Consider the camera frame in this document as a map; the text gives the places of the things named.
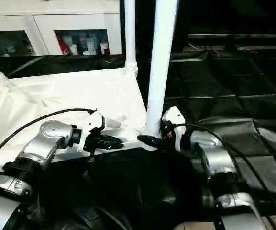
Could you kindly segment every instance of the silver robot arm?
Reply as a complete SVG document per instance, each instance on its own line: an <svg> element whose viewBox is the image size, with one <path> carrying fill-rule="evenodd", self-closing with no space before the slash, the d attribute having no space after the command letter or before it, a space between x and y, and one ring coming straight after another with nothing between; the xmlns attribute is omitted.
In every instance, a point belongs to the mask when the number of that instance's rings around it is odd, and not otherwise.
<svg viewBox="0 0 276 230"><path fill-rule="evenodd" d="M98 111L87 117L82 129L55 120L44 122L37 136L22 149L15 161L3 166L4 173L0 175L0 230L15 229L22 211L21 201L33 193L57 149L79 144L79 148L84 150L84 144L93 143L88 139L90 134L100 145L100 131L104 127L104 118ZM104 138L102 148L107 147L107 138Z"/></svg>

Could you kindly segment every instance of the cabinet door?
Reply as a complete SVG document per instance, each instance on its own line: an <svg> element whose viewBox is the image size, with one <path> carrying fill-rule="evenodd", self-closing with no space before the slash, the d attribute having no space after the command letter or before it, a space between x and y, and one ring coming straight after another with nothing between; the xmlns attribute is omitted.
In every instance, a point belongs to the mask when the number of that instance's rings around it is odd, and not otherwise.
<svg viewBox="0 0 276 230"><path fill-rule="evenodd" d="M47 54L32 16L0 16L0 56Z"/></svg>
<svg viewBox="0 0 276 230"><path fill-rule="evenodd" d="M118 14L37 15L34 18L50 55L122 53Z"/></svg>

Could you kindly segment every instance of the black plastic sheet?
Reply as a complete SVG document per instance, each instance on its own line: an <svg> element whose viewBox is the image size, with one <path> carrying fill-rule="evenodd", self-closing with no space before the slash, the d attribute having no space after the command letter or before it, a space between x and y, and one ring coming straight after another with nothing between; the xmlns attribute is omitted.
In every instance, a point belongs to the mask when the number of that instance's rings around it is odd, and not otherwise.
<svg viewBox="0 0 276 230"><path fill-rule="evenodd" d="M0 58L0 69L6 75L20 66L9 66L8 60ZM123 65L122 56L44 57L11 77ZM147 105L150 62L138 58L138 65L137 80ZM243 152L276 194L276 51L173 54L164 109L174 105L187 122L214 130ZM260 200L258 205L268 204L247 165L230 154L238 161L254 198ZM133 149L100 155L91 166L86 159L54 163L40 198L44 206L53 207L50 213L55 213L51 218L56 222L52 223L59 226L67 224L69 216L91 229L109 225L114 229L171 229L182 221L214 221L213 210L204 208L204 177L193 170L189 159L186 153ZM275 214L271 206L265 207L264 215Z"/></svg>

